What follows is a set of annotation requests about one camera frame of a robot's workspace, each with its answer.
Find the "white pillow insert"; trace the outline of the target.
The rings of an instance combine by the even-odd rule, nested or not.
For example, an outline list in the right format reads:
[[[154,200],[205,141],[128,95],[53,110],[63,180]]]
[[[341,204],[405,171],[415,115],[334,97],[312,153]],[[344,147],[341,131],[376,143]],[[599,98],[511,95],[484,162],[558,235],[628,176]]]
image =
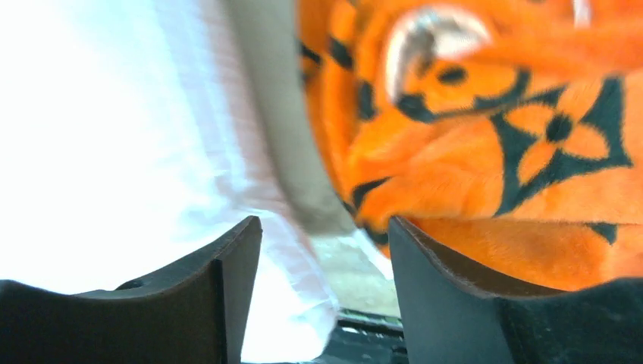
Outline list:
[[[278,180],[309,145],[289,1],[3,1],[1,282],[115,290],[262,226],[239,363],[313,363],[341,308]]]

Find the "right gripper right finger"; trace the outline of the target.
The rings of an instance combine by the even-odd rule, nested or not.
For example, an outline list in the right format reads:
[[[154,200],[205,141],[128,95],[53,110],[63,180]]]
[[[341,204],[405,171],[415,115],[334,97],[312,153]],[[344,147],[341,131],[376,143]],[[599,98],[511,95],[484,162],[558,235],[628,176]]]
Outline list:
[[[639,278],[563,292],[494,271],[402,218],[388,236],[411,363],[642,361]]]

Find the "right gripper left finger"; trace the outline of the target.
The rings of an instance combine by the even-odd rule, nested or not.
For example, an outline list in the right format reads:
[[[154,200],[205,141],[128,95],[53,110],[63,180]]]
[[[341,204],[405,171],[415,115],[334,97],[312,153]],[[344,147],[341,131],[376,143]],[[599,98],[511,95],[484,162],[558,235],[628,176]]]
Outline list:
[[[239,363],[262,226],[214,242],[115,290],[74,295],[1,282],[3,363]]]

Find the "orange patterned pillowcase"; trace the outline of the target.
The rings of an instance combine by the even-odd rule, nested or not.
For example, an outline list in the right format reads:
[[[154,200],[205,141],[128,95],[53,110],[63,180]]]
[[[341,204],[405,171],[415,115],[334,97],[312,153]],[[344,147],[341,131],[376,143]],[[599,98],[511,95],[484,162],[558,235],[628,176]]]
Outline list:
[[[390,218],[557,290],[642,274],[640,1],[298,1],[312,135]]]

